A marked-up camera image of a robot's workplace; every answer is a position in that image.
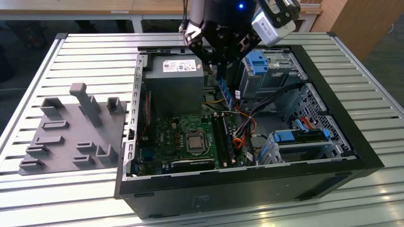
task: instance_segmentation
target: floor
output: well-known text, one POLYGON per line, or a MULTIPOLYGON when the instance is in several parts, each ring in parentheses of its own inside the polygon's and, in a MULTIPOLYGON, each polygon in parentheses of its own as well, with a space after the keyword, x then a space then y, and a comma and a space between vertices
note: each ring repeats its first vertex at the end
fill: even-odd
MULTIPOLYGON (((118 32, 114 21, 93 21, 93 23, 100 33, 118 32)), ((44 28, 44 35, 48 40, 48 48, 57 33, 78 33, 80 31, 73 21, 48 21, 41 23, 41 27, 44 28)), ((28 50, 16 35, 8 31, 4 21, 0 21, 0 45, 5 49, 4 54, 9 64, 16 70, 14 76, 9 80, 0 82, 1 134, 48 48, 40 51, 28 50)), ((397 102, 404 105, 404 64, 402 51, 400 50, 404 50, 404 15, 400 16, 392 32, 385 35, 362 62, 397 102)))

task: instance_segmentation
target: aluminum table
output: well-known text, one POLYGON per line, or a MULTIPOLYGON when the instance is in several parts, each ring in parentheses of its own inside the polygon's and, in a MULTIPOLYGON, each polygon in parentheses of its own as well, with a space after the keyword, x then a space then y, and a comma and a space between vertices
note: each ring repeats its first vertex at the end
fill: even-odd
POLYGON ((404 224, 404 110, 337 37, 294 33, 300 44, 364 133, 385 168, 321 199, 140 220, 113 199, 116 168, 17 175, 45 97, 62 103, 70 83, 84 82, 98 102, 130 101, 137 47, 181 46, 173 34, 58 36, 0 137, 0 226, 398 226, 404 224))

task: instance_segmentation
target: yellow wire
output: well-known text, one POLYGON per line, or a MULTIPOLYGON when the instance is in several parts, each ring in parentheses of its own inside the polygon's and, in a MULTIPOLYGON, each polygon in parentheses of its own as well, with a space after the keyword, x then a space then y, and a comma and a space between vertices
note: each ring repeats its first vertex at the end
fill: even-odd
POLYGON ((214 103, 222 102, 224 100, 225 100, 225 99, 222 98, 222 99, 216 100, 216 101, 206 101, 206 102, 201 102, 201 103, 204 103, 204 104, 214 104, 214 103))
MULTIPOLYGON (((237 108, 234 108, 234 109, 244 117, 248 117, 248 115, 245 113, 242 113, 237 108)), ((254 130, 257 129, 257 122, 254 121, 253 118, 250 118, 250 119, 252 119, 252 123, 253 123, 253 129, 252 129, 250 133, 254 134, 254 130)))

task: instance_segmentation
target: wooden cabinet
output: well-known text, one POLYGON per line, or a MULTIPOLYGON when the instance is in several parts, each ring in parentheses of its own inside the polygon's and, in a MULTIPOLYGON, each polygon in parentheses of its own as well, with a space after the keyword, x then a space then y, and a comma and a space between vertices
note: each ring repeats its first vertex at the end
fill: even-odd
POLYGON ((404 0, 322 0, 312 32, 334 32, 362 60, 404 13, 404 0))

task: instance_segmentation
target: cable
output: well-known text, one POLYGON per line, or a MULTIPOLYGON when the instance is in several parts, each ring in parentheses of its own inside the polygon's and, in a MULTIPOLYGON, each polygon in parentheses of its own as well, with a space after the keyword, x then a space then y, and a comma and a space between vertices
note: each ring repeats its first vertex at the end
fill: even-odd
POLYGON ((392 31, 393 31, 393 23, 392 23, 392 28, 390 28, 390 30, 388 31, 388 33, 390 33, 392 31))
POLYGON ((298 119, 304 122, 304 124, 305 124, 305 126, 308 127, 308 129, 313 129, 313 128, 314 128, 314 127, 310 125, 309 120, 308 120, 306 117, 300 117, 298 119))
POLYGON ((202 104, 216 104, 216 103, 220 103, 220 102, 222 102, 225 99, 222 98, 222 99, 220 99, 220 100, 216 100, 216 101, 204 101, 204 102, 201 102, 202 104))
POLYGON ((262 137, 265 140, 268 139, 266 136, 264 136, 262 134, 256 134, 257 137, 262 137))
POLYGON ((213 112, 221 112, 221 113, 233 113, 233 114, 240 114, 238 112, 234 112, 234 111, 226 111, 226 110, 217 110, 214 107, 212 107, 209 104, 206 103, 202 103, 208 108, 209 110, 212 110, 213 112))
POLYGON ((13 90, 26 90, 26 88, 9 88, 9 89, 1 89, 0 91, 13 91, 13 90))
MULTIPOLYGON (((244 117, 248 117, 248 114, 240 111, 240 108, 237 105, 236 105, 234 109, 244 117)), ((253 123, 253 129, 252 129, 250 133, 253 134, 254 130, 257 129, 257 122, 254 121, 253 118, 252 118, 252 123, 253 123)))
POLYGON ((240 137, 244 129, 246 128, 250 119, 253 118, 253 116, 258 113, 258 111, 261 111, 266 105, 269 105, 270 103, 273 103, 277 98, 280 97, 280 95, 286 92, 288 90, 292 89, 297 89, 301 88, 304 86, 305 83, 296 83, 296 84, 290 84, 288 86, 284 86, 281 89, 278 89, 269 97, 266 97, 265 99, 262 99, 258 104, 254 106, 254 108, 252 109, 249 115, 248 115, 248 119, 241 123, 241 125, 238 126, 237 130, 236 130, 236 137, 240 137))

